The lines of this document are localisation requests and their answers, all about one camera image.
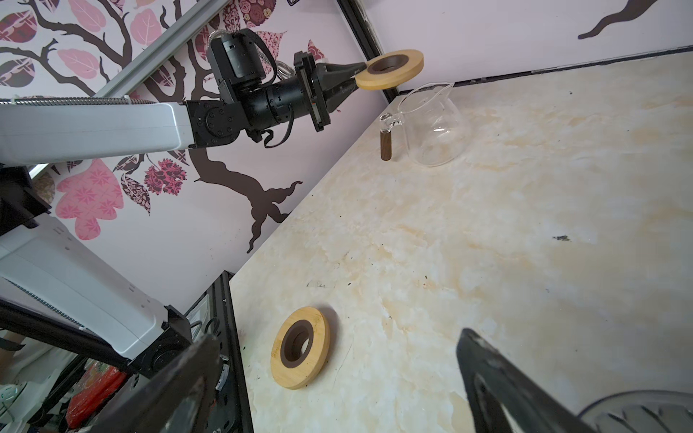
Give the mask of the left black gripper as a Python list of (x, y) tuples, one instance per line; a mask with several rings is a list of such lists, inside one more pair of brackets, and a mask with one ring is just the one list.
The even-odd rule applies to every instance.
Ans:
[(308, 117), (316, 132), (330, 124), (330, 114), (357, 90), (357, 83), (350, 79), (367, 68), (363, 62), (319, 62), (308, 52), (296, 52), (293, 66), (301, 93), (294, 117)]

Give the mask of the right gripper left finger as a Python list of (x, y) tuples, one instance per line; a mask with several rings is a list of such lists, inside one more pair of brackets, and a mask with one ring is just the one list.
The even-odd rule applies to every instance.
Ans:
[(92, 432), (203, 432), (222, 367), (216, 337), (189, 346)]

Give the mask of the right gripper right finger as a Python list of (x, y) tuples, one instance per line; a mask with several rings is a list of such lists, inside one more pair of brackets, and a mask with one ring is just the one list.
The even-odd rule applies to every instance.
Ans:
[(464, 328), (457, 359), (477, 432), (591, 432), (586, 423), (541, 389), (471, 328)]

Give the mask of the wooden dripper ring holder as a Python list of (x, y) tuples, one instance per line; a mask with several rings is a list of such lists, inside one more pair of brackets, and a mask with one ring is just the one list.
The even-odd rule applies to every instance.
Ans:
[(396, 88), (419, 75), (424, 68), (424, 55), (418, 50), (401, 50), (369, 61), (366, 69), (355, 75), (363, 90)]

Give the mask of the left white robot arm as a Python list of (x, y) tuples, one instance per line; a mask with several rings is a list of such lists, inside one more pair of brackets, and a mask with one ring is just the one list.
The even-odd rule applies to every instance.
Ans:
[(148, 297), (83, 245), (88, 231), (122, 204), (119, 183), (102, 166), (106, 157), (188, 151), (201, 181), (248, 199), (254, 239), (265, 220), (285, 220), (279, 204), (293, 188), (264, 189), (209, 159), (207, 150), (241, 134), (274, 148), (274, 127), (300, 117), (323, 130), (356, 91), (366, 63), (324, 63), (297, 52), (292, 76), (278, 80), (276, 60), (247, 29), (212, 37), (207, 56), (217, 100), (2, 102), (1, 276), (79, 325), (66, 331), (22, 313), (16, 320), (3, 314), (3, 328), (146, 377), (191, 344), (180, 312)]

